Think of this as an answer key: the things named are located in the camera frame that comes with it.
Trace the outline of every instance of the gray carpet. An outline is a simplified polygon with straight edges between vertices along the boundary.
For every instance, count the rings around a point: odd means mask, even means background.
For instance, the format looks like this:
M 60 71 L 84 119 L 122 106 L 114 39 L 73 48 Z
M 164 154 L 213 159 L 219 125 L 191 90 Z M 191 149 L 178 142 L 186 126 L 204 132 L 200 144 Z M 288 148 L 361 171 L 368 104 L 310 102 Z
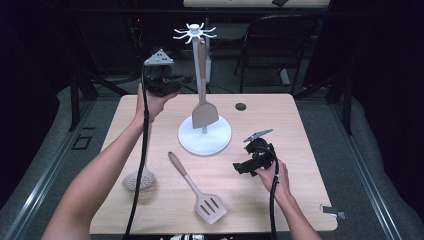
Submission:
M 229 51 L 214 51 L 213 53 L 212 81 L 208 89 L 211 94 L 237 93 L 238 76 L 232 75 L 235 55 Z M 175 73 L 193 75 L 194 67 L 189 56 L 190 52 L 179 57 L 173 56 L 174 60 L 178 60 L 174 66 Z M 259 73 L 257 77 L 248 80 L 248 83 L 264 85 L 263 82 L 257 81 L 259 78 L 269 79 L 269 83 L 279 81 L 275 73 L 268 71 Z M 121 88 L 131 93 L 136 92 L 136 85 L 137 81 L 119 84 Z M 196 89 L 193 84 L 188 86 L 191 89 Z M 17 227 L 14 224 L 23 217 L 29 219 L 27 225 L 19 226 L 22 229 L 18 231 L 20 234 L 16 238 L 39 239 L 70 181 L 100 151 L 119 98 L 103 86 L 96 85 L 96 87 L 100 93 L 96 102 L 87 102 L 83 98 L 81 99 L 87 117 L 83 118 L 73 134 L 69 134 L 67 131 L 71 120 L 69 89 L 65 89 L 58 95 L 61 100 L 61 107 L 55 123 L 24 179 L 0 212 L 1 239 L 6 236 L 15 238 L 16 235 L 11 234 L 9 230 L 16 230 Z M 183 88 L 182 94 L 193 93 L 190 88 Z M 281 86 L 254 87 L 246 88 L 245 91 L 288 92 L 289 88 Z M 333 206 L 340 211 L 345 211 L 348 215 L 347 219 L 339 220 L 339 226 L 335 231 L 320 232 L 320 235 L 323 239 L 399 239 L 397 236 L 389 238 L 384 232 L 363 181 L 355 168 L 355 156 L 352 153 L 351 146 L 346 141 L 343 129 L 338 126 L 339 119 L 337 119 L 335 113 L 337 113 L 339 107 L 328 106 L 323 99 L 324 93 L 325 90 L 315 93 L 308 99 L 296 102 L 330 200 Z M 385 175 L 377 144 L 363 116 L 362 108 L 356 101 L 353 103 L 352 130 L 354 134 L 351 138 L 357 144 L 361 156 L 378 186 L 379 193 L 387 204 L 390 216 L 393 217 L 401 238 L 423 239 L 423 223 L 416 213 L 402 201 Z M 87 139 L 90 139 L 88 146 L 86 146 Z M 49 191 L 40 200 L 40 204 L 35 206 L 33 215 L 22 214 L 21 210 L 36 187 L 38 180 L 43 176 L 45 169 L 50 166 L 51 161 L 58 157 L 58 152 L 60 153 L 60 149 L 66 141 L 69 142 L 69 147 L 62 154 L 59 154 L 64 160 L 59 166 L 55 181 L 49 186 Z M 228 239 L 230 237 L 233 237 L 234 240 L 249 238 L 249 236 L 227 236 Z M 120 236 L 96 235 L 93 238 L 120 239 Z M 159 237 L 146 236 L 144 239 L 159 239 Z M 290 239 L 290 236 L 288 233 L 280 233 L 279 239 Z

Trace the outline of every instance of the cable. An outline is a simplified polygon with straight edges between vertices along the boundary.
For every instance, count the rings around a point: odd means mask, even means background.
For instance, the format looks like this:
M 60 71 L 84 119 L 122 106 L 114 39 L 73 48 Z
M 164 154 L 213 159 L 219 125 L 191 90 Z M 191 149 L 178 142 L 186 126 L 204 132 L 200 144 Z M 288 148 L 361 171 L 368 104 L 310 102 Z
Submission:
M 133 205 L 131 208 L 131 214 L 128 220 L 127 229 L 122 239 L 129 239 L 131 226 L 134 221 L 135 211 L 137 209 L 138 196 L 140 194 L 141 175 L 143 173 L 144 164 L 146 162 L 147 142 L 148 142 L 148 136 L 149 136 L 149 108 L 147 105 L 146 88 L 144 87 L 144 65 L 142 65 L 141 67 L 141 87 L 143 91 L 143 101 L 144 101 L 143 144 L 141 148 L 141 160 L 140 160 L 140 166 L 138 167 Z
M 270 221 L 271 221 L 271 239 L 277 240 L 277 230 L 275 228 L 275 217 L 274 217 L 274 199 L 275 199 L 275 190 L 277 188 L 278 184 L 278 178 L 280 176 L 280 166 L 278 163 L 277 156 L 275 156 L 275 175 L 274 179 L 272 181 L 272 187 L 269 194 L 269 215 L 270 215 Z

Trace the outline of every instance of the dark background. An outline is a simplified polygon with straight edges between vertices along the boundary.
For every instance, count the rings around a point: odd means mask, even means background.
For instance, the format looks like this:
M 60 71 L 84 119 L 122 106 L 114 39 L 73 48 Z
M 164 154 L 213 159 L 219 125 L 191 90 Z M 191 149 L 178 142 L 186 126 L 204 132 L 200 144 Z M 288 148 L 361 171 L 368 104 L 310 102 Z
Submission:
M 41 11 L 40 5 L 46 5 L 40 2 L 20 0 L 0 6 L 2 206 L 50 129 L 59 106 L 56 94 L 69 86 L 77 69 L 96 74 L 131 74 L 143 54 L 157 47 L 153 43 L 176 51 L 181 47 L 168 40 L 172 29 L 177 28 L 175 25 L 183 22 L 178 18 L 158 22 L 157 29 L 161 29 L 158 33 L 149 28 L 152 22 L 148 18 L 142 18 L 141 23 L 134 22 L 136 19 L 106 16 L 85 16 L 72 21 L 60 16 L 53 19 Z M 60 4 L 134 7 L 129 2 L 62 1 Z M 136 7 L 181 7 L 181 1 L 143 2 L 144 6 Z M 327 19 L 305 76 L 305 84 L 318 83 L 346 66 L 352 67 L 354 96 L 365 109 L 385 171 L 422 219 L 423 6 L 419 1 L 331 1 L 330 13 L 372 14 L 366 21 L 355 23 Z M 146 33 L 142 44 L 134 41 L 134 36 L 139 35 L 131 32 L 137 31 L 134 26 Z

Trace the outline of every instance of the table top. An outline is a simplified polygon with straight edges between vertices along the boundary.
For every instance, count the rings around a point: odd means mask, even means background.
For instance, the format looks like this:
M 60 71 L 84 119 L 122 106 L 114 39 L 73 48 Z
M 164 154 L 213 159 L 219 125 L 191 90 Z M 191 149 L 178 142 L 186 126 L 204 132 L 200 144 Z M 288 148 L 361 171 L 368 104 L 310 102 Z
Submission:
M 152 124 L 146 166 L 155 182 L 140 191 L 132 234 L 259 233 L 270 232 L 269 192 L 259 177 L 239 174 L 233 163 L 251 159 L 244 139 L 254 132 L 273 129 L 262 138 L 272 143 L 278 158 L 287 164 L 290 187 L 300 208 L 318 231 L 332 231 L 337 221 L 322 213 L 320 205 L 331 206 L 293 97 L 288 94 L 210 94 L 221 117 L 231 126 L 229 145 L 220 153 L 199 157 L 187 152 L 178 141 L 181 123 L 198 103 L 195 94 L 180 94 L 165 106 Z M 244 103 L 239 111 L 236 104 Z M 117 108 L 103 148 L 125 129 L 135 112 L 136 96 L 124 96 Z M 95 215 L 90 233 L 125 232 L 134 192 L 122 180 L 137 171 L 142 138 L 136 144 L 111 193 Z M 208 194 L 216 194 L 228 213 L 214 224 L 206 223 L 194 209 L 196 196 L 168 158 L 174 152 L 187 173 Z M 275 204 L 277 231 L 288 231 L 287 222 Z
M 330 0 L 289 0 L 284 8 L 327 8 Z M 184 7 L 277 8 L 272 0 L 184 0 Z

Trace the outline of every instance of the black chair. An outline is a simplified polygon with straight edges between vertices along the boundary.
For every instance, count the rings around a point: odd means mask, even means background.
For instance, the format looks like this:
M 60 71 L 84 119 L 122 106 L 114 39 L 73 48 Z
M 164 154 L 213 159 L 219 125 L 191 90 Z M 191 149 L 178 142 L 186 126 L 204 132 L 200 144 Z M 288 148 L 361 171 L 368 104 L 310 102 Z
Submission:
M 240 93 L 243 93 L 245 69 L 296 69 L 291 83 L 293 95 L 303 58 L 304 43 L 317 28 L 308 16 L 267 15 L 254 20 L 242 39 L 241 55 L 234 75 L 241 67 Z

